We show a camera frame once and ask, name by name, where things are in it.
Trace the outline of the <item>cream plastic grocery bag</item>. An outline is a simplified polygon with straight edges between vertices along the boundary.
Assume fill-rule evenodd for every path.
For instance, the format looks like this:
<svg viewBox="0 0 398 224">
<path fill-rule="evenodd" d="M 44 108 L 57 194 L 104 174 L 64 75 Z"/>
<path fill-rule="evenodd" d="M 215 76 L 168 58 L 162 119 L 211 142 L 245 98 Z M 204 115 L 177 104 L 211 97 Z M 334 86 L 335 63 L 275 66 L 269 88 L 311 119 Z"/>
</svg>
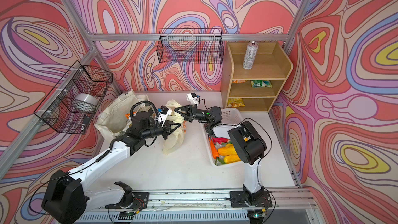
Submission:
<svg viewBox="0 0 398 224">
<path fill-rule="evenodd" d="M 172 110 L 167 120 L 175 124 L 180 124 L 180 127 L 173 131 L 173 133 L 168 136 L 167 140 L 164 141 L 162 152 L 164 155 L 168 155 L 176 151 L 183 144 L 186 134 L 186 121 L 181 114 L 175 112 L 176 108 L 182 107 L 177 101 L 169 100 L 165 106 Z"/>
</svg>

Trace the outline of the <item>white perforated plastic basket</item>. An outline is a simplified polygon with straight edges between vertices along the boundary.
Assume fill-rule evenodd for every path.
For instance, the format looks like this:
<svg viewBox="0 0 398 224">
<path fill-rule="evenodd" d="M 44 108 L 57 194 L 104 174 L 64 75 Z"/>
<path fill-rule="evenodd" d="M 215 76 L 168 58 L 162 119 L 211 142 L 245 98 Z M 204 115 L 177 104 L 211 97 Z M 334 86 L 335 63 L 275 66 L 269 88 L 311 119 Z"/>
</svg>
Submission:
<svg viewBox="0 0 398 224">
<path fill-rule="evenodd" d="M 225 109 L 222 109 L 221 111 L 222 111 L 222 123 L 223 124 L 236 125 L 236 124 L 239 124 L 243 120 L 243 117 L 241 116 L 239 110 L 237 110 L 235 108 L 225 108 Z M 213 142 L 210 141 L 210 138 L 209 138 L 208 134 L 206 133 L 203 124 L 201 125 L 201 131 L 202 131 L 202 136 L 204 138 L 204 144 L 206 147 L 206 151 L 208 154 L 208 160 L 212 167 L 228 168 L 228 167 L 240 166 L 240 165 L 244 164 L 242 161 L 236 161 L 236 162 L 228 163 L 228 164 L 222 164 L 222 163 L 216 162 L 216 160 L 213 158 L 212 151 L 211 151 L 211 144 Z"/>
</svg>

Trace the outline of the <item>leaf print canvas tote bag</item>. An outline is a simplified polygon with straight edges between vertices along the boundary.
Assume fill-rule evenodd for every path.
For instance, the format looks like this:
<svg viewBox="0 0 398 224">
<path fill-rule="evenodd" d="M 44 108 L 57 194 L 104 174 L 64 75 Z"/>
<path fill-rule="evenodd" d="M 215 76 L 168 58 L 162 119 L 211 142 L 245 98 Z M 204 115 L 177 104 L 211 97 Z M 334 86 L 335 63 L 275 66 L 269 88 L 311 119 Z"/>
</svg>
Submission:
<svg viewBox="0 0 398 224">
<path fill-rule="evenodd" d="M 118 96 L 99 114 L 94 127 L 106 142 L 110 142 L 126 132 L 130 127 L 131 120 L 128 120 L 125 114 L 130 114 L 131 107 L 141 101 L 149 101 L 148 95 L 136 94 L 130 90 Z"/>
</svg>

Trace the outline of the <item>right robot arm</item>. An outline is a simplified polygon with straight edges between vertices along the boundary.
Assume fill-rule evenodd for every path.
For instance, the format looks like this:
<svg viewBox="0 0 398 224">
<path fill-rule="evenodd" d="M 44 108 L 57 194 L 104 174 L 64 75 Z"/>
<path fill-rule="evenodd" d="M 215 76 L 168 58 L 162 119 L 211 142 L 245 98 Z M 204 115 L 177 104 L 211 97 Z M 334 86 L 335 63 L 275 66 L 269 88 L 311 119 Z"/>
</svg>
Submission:
<svg viewBox="0 0 398 224">
<path fill-rule="evenodd" d="M 175 112 L 186 121 L 197 120 L 204 126 L 210 138 L 224 138 L 231 141 L 239 160 L 245 164 L 243 189 L 230 191 L 227 200 L 233 208 L 273 206 L 271 193 L 261 183 L 260 162 L 267 151 L 266 142 L 251 122 L 234 120 L 240 117 L 237 110 L 211 107 L 201 110 L 196 105 L 178 107 Z"/>
</svg>

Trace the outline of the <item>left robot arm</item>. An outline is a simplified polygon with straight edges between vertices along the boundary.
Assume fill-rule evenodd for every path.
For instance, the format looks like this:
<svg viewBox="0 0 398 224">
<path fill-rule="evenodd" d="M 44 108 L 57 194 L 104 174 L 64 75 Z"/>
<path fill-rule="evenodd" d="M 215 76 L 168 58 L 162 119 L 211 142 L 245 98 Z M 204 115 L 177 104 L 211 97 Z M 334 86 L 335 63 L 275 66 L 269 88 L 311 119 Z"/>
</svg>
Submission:
<svg viewBox="0 0 398 224">
<path fill-rule="evenodd" d="M 117 181 L 103 190 L 89 191 L 89 187 L 113 166 L 135 154 L 147 139 L 168 138 L 181 125 L 167 118 L 153 119 L 147 112 L 136 113 L 125 134 L 111 141 L 110 146 L 88 162 L 68 172 L 56 171 L 46 182 L 41 207 L 45 215 L 61 224 L 72 224 L 93 209 L 115 205 L 129 208 L 135 196 L 132 188 Z"/>
</svg>

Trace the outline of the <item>toy pink dragon fruit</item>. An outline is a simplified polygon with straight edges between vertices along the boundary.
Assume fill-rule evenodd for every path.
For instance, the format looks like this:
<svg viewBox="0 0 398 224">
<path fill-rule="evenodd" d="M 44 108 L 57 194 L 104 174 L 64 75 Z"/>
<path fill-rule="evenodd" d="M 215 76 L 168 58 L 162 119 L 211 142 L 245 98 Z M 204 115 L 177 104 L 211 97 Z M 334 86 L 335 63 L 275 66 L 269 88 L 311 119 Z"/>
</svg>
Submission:
<svg viewBox="0 0 398 224">
<path fill-rule="evenodd" d="M 230 140 L 226 138 L 212 138 L 212 140 L 217 144 L 229 143 Z"/>
</svg>

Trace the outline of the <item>toy carrot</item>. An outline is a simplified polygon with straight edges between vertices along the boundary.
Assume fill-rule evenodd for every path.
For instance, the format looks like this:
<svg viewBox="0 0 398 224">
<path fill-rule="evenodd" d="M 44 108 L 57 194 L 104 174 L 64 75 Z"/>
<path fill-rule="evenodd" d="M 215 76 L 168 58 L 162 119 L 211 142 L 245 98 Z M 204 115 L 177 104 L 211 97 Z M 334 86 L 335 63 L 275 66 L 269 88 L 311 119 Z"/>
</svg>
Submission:
<svg viewBox="0 0 398 224">
<path fill-rule="evenodd" d="M 210 138 L 209 139 L 209 143 L 210 143 L 210 149 L 211 149 L 211 154 L 214 160 L 217 160 L 219 158 L 219 153 L 218 150 L 215 148 L 213 139 Z"/>
</svg>

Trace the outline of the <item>yellow chips packet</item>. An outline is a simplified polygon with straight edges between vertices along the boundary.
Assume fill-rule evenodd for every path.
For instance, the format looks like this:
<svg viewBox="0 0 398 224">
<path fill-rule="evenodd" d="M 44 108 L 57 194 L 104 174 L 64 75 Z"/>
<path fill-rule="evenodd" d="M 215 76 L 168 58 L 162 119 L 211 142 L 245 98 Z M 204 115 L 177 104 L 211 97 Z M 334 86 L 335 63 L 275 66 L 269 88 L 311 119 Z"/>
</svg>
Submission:
<svg viewBox="0 0 398 224">
<path fill-rule="evenodd" d="M 242 98 L 239 97 L 230 97 L 227 101 L 227 108 L 240 108 L 245 107 L 245 103 Z"/>
</svg>

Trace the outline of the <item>toy yellow corn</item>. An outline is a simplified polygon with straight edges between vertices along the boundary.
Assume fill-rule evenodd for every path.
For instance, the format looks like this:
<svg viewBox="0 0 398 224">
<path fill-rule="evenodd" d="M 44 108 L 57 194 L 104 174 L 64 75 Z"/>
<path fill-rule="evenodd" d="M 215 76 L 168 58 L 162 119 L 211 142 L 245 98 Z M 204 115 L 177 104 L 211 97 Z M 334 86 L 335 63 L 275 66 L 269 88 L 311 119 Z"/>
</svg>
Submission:
<svg viewBox="0 0 398 224">
<path fill-rule="evenodd" d="M 219 148 L 218 153 L 221 156 L 230 156 L 230 155 L 237 154 L 237 152 L 232 144 L 227 144 L 226 146 Z"/>
</svg>

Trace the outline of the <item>green snack packet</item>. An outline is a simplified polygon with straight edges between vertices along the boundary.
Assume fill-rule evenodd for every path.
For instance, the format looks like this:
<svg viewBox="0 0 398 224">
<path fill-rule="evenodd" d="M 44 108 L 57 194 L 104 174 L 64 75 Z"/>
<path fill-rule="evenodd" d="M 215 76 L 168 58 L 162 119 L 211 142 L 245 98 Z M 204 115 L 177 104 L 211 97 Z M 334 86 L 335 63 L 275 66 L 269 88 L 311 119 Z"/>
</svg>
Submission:
<svg viewBox="0 0 398 224">
<path fill-rule="evenodd" d="M 251 86 L 253 88 L 272 88 L 273 85 L 269 80 L 251 80 Z"/>
</svg>

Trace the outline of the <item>wooden shelf unit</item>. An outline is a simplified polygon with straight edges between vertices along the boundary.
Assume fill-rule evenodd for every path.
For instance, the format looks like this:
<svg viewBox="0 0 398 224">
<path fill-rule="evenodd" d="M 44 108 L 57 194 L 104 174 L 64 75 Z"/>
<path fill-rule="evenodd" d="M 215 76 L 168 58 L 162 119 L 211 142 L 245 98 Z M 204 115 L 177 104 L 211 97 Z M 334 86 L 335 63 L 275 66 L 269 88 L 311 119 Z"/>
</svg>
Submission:
<svg viewBox="0 0 398 224">
<path fill-rule="evenodd" d="M 289 78 L 293 64 L 278 42 L 260 42 L 252 69 L 244 69 L 245 42 L 227 42 L 223 58 L 220 92 L 223 107 L 228 98 L 242 98 L 241 112 L 269 112 Z M 253 88 L 251 80 L 269 80 L 272 88 Z"/>
</svg>

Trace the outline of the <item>white tape roll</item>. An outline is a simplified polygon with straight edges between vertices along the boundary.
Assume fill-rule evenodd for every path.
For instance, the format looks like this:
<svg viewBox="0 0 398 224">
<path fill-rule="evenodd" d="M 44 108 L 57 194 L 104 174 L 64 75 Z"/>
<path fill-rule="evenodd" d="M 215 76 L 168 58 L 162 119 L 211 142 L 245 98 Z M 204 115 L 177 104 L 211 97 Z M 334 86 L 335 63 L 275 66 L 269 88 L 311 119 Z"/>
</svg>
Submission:
<svg viewBox="0 0 398 224">
<path fill-rule="evenodd" d="M 72 106 L 83 113 L 92 113 L 96 109 L 98 99 L 90 94 L 79 93 L 75 96 Z"/>
</svg>

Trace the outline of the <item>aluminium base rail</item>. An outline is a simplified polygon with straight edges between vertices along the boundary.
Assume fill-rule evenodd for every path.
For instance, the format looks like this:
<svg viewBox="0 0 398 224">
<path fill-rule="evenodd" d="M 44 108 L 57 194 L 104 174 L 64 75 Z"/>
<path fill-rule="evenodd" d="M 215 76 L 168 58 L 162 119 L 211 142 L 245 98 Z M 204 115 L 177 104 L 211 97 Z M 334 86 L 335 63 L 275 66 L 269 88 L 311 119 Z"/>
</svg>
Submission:
<svg viewBox="0 0 398 224">
<path fill-rule="evenodd" d="M 308 190 L 282 188 L 264 190 L 248 203 L 238 189 L 133 191 L 129 207 L 104 203 L 85 212 L 66 214 L 61 224 L 162 224 L 244 223 L 323 224 L 325 221 Z"/>
</svg>

